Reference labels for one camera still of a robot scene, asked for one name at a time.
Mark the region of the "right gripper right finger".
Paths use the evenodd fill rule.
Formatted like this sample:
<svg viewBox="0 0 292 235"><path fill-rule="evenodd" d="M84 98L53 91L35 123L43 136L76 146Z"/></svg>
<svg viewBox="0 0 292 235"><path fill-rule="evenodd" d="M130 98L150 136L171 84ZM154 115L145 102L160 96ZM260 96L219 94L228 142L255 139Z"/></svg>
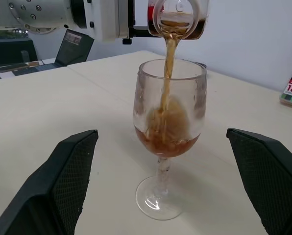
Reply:
<svg viewBox="0 0 292 235"><path fill-rule="evenodd" d="M292 235L292 153L278 140L229 128L243 187L269 235Z"/></svg>

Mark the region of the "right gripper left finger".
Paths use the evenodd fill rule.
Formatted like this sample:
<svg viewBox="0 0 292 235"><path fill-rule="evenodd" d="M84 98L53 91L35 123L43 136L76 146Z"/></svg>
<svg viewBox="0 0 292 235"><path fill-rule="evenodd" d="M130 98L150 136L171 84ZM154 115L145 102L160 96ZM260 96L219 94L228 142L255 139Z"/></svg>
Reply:
<svg viewBox="0 0 292 235"><path fill-rule="evenodd" d="M88 130L59 142L0 216L0 235L73 235L97 141L98 131Z"/></svg>

